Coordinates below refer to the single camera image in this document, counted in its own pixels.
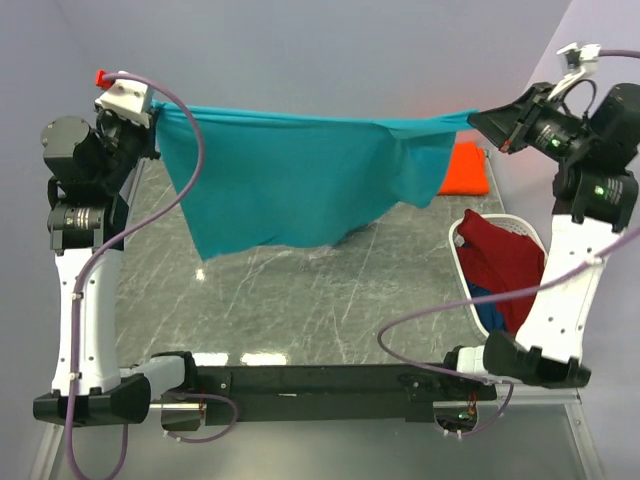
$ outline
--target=table top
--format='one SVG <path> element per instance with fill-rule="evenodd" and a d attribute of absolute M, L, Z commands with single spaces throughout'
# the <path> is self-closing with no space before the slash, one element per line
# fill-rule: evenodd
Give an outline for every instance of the table top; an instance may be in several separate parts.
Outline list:
<path fill-rule="evenodd" d="M 376 333 L 400 315 L 462 298 L 448 245 L 467 208 L 501 213 L 493 175 L 484 197 L 398 204 L 335 248 L 257 247 L 202 262 L 179 208 L 128 241 L 116 306 L 118 360 L 171 350 L 211 365 L 386 363 Z M 137 222 L 175 197 L 164 165 L 148 162 L 132 207 Z M 401 325 L 392 348 L 440 362 L 479 341 L 468 309 Z"/>

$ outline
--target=red clip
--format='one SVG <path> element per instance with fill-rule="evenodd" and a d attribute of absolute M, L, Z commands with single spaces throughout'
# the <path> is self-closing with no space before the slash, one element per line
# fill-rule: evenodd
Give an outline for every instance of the red clip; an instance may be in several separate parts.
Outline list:
<path fill-rule="evenodd" d="M 105 80 L 103 78 L 106 73 L 106 70 L 98 70 L 96 72 L 96 87 L 99 87 L 103 90 L 108 90 L 115 83 L 113 80 Z"/>

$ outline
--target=dark red towel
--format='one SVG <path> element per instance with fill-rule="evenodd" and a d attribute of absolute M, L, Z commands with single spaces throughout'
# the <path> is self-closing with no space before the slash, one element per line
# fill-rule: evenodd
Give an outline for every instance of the dark red towel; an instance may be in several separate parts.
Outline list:
<path fill-rule="evenodd" d="M 465 240 L 457 251 L 467 281 L 493 294 L 540 285 L 544 252 L 530 237 L 492 225 L 471 210 L 465 212 L 458 233 Z M 508 332 L 518 331 L 534 300 L 531 296 L 496 304 Z"/>

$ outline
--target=folded orange cloth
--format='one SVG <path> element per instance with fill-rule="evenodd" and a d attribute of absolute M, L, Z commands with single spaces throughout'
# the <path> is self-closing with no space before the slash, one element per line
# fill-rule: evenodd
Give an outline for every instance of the folded orange cloth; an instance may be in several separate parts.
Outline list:
<path fill-rule="evenodd" d="M 475 143 L 458 143 L 453 148 L 449 170 L 438 195 L 486 195 L 489 180 L 484 152 Z"/>

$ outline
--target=laundry basket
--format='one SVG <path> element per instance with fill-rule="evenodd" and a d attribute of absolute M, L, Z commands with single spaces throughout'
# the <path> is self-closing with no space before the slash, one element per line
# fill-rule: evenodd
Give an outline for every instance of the laundry basket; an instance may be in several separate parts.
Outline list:
<path fill-rule="evenodd" d="M 536 233 L 535 229 L 525 220 L 521 219 L 520 217 L 516 217 L 515 215 L 508 215 L 506 213 L 489 213 L 482 215 L 482 218 L 487 220 L 489 223 L 504 228 L 505 230 L 508 230 L 510 232 L 518 233 L 520 235 L 528 235 L 533 239 L 534 242 L 538 244 L 542 251 L 545 252 L 546 260 L 547 252 L 544 248 L 544 245 L 542 244 L 542 241 L 540 240 L 540 237 Z M 470 299 L 471 294 L 469 293 L 467 281 L 464 278 L 464 273 L 462 272 L 462 267 L 460 266 L 458 252 L 456 251 L 456 247 L 462 246 L 464 244 L 464 238 L 462 238 L 462 236 L 458 234 L 458 225 L 460 225 L 460 223 L 462 223 L 462 218 L 454 222 L 449 229 L 449 247 L 451 249 L 453 262 L 458 273 L 458 283 L 460 285 L 460 289 L 462 290 L 462 294 L 466 299 Z M 478 318 L 478 313 L 475 309 L 475 306 L 471 305 L 469 307 L 469 311 L 472 318 L 474 333 L 478 337 L 478 340 L 484 342 L 489 336 L 489 332 L 487 332 L 487 330 L 480 322 L 480 318 Z"/>

